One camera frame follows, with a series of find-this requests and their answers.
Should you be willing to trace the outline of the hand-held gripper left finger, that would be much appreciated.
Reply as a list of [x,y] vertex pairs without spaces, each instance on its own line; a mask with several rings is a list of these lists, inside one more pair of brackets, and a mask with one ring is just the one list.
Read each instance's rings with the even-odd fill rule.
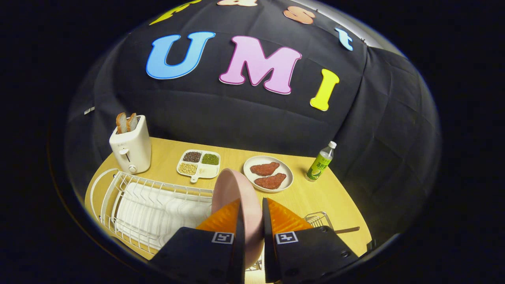
[[150,259],[152,268],[182,284],[243,284],[245,224],[240,199],[225,205],[202,226],[182,227]]

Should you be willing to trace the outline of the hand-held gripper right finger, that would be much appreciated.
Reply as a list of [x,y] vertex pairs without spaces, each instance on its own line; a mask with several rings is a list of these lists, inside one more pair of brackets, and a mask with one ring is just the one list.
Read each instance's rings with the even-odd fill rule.
[[280,232],[275,208],[283,206],[263,198],[265,282],[322,284],[359,259],[329,226]]

